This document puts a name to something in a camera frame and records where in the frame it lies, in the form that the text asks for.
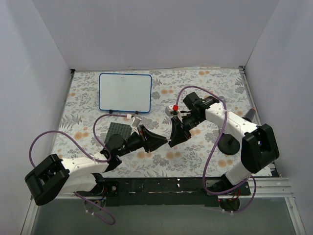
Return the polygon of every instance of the glass panel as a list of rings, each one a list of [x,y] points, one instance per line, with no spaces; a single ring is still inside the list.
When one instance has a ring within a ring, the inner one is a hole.
[[[117,220],[113,226],[86,213],[82,200],[55,199],[39,207],[32,234],[295,234],[284,198],[256,198],[246,211],[235,215],[206,210],[199,205],[108,209]]]

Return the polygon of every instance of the blue whiteboard border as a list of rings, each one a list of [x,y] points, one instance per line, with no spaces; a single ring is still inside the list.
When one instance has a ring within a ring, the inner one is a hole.
[[[150,75],[150,74],[136,74],[136,73],[115,73],[115,72],[103,72],[103,73],[101,73],[100,75],[99,75],[99,104],[98,104],[98,106],[99,106],[99,109],[101,110],[101,111],[110,111],[110,109],[101,109],[100,108],[100,81],[101,81],[101,79],[100,79],[100,76],[102,75],[102,74],[119,74],[119,75],[140,75],[140,76],[149,76],[150,77],[150,100],[149,100],[149,110],[148,111],[146,111],[146,112],[140,112],[140,111],[138,111],[139,113],[142,113],[142,114],[147,114],[147,113],[149,113],[150,111],[151,111],[151,95],[152,95],[152,76]],[[135,113],[137,110],[134,110],[134,111],[131,111],[131,110],[113,110],[113,109],[111,109],[113,112],[131,112],[131,113]]]

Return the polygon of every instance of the metal frame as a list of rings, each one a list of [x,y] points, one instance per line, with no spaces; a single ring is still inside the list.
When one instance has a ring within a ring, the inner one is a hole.
[[[253,108],[256,108],[253,98],[251,96],[248,83],[247,83],[244,67],[240,66],[239,71],[243,79],[243,84],[246,89],[250,104]],[[257,121],[257,124],[261,124],[258,114],[256,114],[256,121]],[[295,200],[294,194],[289,185],[288,178],[257,177],[256,183],[257,183],[257,191],[256,191],[255,197],[256,198],[284,198],[286,201],[286,205],[288,207],[291,221],[292,221],[296,234],[305,235],[306,233],[305,233],[299,212],[297,210],[297,207],[294,201]],[[254,183],[251,179],[248,181],[248,184],[249,184],[250,190],[253,191]],[[250,198],[250,197],[251,196],[241,196],[241,198]],[[218,198],[229,198],[229,196],[219,196]],[[79,199],[79,198],[75,197],[74,194],[70,193],[70,194],[58,196],[56,199]],[[35,204],[35,201],[32,199],[30,202],[30,206],[26,215],[24,226],[21,232],[22,235],[31,234],[31,231],[35,222],[37,210],[38,210],[38,206]]]
[[[300,234],[300,235],[306,234],[304,227],[303,227],[303,224],[302,224],[302,221],[301,221],[301,218],[300,218],[300,215],[299,215],[299,211],[298,211],[297,206],[295,204],[295,198],[294,197],[285,197],[285,201],[286,201],[289,215],[290,215],[290,218],[292,220],[292,224],[293,224],[293,227],[294,227],[296,234]]]

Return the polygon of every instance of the patterned table surface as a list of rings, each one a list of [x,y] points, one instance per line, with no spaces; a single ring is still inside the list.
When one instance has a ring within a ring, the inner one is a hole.
[[[172,105],[179,91],[188,85],[196,85],[208,89],[218,96],[224,96],[227,108],[243,116],[250,108],[240,72],[229,70],[152,70],[131,71],[131,73],[150,74],[153,78],[151,111],[142,115],[148,130],[162,136],[170,137],[172,125],[166,116],[165,106]],[[98,108],[98,89],[100,72],[76,72],[70,87],[65,110],[62,116],[60,131],[74,137],[90,154],[99,152],[101,145],[95,140],[92,125],[97,117],[104,114]],[[187,89],[182,98],[195,91],[199,97],[205,92]],[[180,107],[184,108],[182,99]],[[131,124],[131,120],[121,117],[104,117],[97,124],[97,135],[104,140],[111,122]],[[167,144],[152,153],[143,149],[122,156],[123,163],[106,177],[199,177],[202,176],[204,164],[213,143],[218,136],[217,125],[204,121],[191,130],[192,138],[187,142],[170,148]],[[78,158],[82,152],[65,136],[57,135],[53,149],[63,158]],[[207,176],[221,176],[231,169],[240,159],[240,152],[233,156],[221,153],[218,148],[208,167]],[[271,176],[266,167],[257,176]]]

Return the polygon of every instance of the whiteboard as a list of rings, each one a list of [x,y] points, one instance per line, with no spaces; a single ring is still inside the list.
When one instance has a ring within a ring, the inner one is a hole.
[[[148,113],[151,88],[149,74],[102,73],[99,76],[99,109]]]

